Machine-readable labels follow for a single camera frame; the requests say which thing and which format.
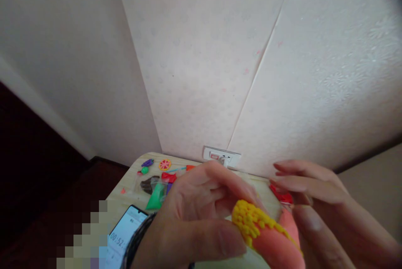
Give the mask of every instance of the wall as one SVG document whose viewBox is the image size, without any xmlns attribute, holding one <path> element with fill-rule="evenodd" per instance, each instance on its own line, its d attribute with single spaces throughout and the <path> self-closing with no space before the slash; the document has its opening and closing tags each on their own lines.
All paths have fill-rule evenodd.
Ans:
<svg viewBox="0 0 402 269">
<path fill-rule="evenodd" d="M 330 168 L 402 128 L 400 0 L 123 0 L 163 152 Z"/>
<path fill-rule="evenodd" d="M 0 79 L 16 95 L 87 158 L 160 151 L 121 0 L 0 2 Z"/>
<path fill-rule="evenodd" d="M 341 174 L 351 196 L 402 243 L 402 145 Z"/>
</svg>

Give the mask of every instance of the hand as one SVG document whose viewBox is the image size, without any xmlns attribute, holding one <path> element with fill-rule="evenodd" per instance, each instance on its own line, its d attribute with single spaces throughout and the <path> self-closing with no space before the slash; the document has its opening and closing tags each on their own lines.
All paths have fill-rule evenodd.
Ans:
<svg viewBox="0 0 402 269">
<path fill-rule="evenodd" d="M 317 164 L 288 160 L 274 164 L 271 182 L 289 191 L 299 232 L 320 268 L 397 268 L 401 246 L 348 193 L 340 179 Z M 302 246 L 308 263 L 309 251 Z"/>
<path fill-rule="evenodd" d="M 178 178 L 135 255 L 132 268 L 186 268 L 246 252 L 243 238 L 225 220 L 237 200 L 263 207 L 255 189 L 217 162 Z"/>
</svg>

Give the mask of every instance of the wall socket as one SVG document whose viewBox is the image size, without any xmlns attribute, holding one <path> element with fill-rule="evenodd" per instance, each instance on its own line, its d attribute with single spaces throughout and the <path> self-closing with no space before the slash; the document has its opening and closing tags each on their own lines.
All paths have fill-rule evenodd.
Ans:
<svg viewBox="0 0 402 269">
<path fill-rule="evenodd" d="M 217 160 L 225 167 L 236 168 L 242 154 L 221 150 L 216 147 L 204 146 L 203 158 L 205 160 Z"/>
</svg>

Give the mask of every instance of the phone screen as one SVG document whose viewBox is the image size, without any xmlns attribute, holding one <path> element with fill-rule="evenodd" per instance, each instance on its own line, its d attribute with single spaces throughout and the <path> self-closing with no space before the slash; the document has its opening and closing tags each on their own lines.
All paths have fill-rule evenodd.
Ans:
<svg viewBox="0 0 402 269">
<path fill-rule="evenodd" d="M 108 250 L 106 253 L 106 268 L 119 269 L 123 261 L 126 247 L 141 223 L 147 218 L 147 214 L 130 206 L 108 238 Z"/>
</svg>

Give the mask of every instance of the yellow play dough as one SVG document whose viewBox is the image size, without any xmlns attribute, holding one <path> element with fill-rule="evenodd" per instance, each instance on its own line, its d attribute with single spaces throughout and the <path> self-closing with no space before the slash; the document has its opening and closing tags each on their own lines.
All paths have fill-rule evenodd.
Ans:
<svg viewBox="0 0 402 269">
<path fill-rule="evenodd" d="M 274 219 L 271 219 L 261 209 L 245 200 L 237 201 L 232 212 L 232 222 L 239 228 L 246 245 L 253 248 L 253 239 L 257 238 L 261 233 L 260 229 L 275 228 L 289 239 L 299 250 L 299 246 L 288 232 L 279 225 Z"/>
</svg>

